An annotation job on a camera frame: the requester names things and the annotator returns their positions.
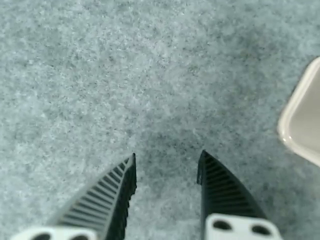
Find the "gray carpet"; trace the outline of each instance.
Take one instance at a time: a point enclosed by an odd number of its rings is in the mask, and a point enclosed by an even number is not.
[[[304,2],[2,0],[0,238],[135,152],[126,239],[199,239],[206,149],[285,239],[320,239],[320,168],[276,131],[320,55],[320,1]]]

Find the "plastic container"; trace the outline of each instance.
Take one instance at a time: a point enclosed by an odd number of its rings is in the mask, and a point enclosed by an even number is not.
[[[278,122],[283,143],[320,167],[320,57],[307,67]]]

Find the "mounting hole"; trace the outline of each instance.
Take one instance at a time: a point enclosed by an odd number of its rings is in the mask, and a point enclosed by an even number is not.
[[[252,227],[252,232],[256,234],[265,235],[265,236],[271,235],[271,232],[269,231],[269,229],[261,225],[254,225]]]
[[[34,238],[32,238],[32,240],[50,240],[51,236],[48,233],[41,233],[37,236],[35,236]]]
[[[71,238],[70,240],[89,240],[89,238],[85,235],[78,235],[78,236]]]
[[[231,230],[232,227],[229,223],[227,223],[226,221],[222,221],[222,220],[217,220],[213,223],[213,227],[216,229],[221,229],[221,230]]]

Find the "white tray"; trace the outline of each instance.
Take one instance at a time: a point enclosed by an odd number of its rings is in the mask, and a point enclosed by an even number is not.
[[[284,144],[320,167],[320,57],[306,69],[278,122]]]

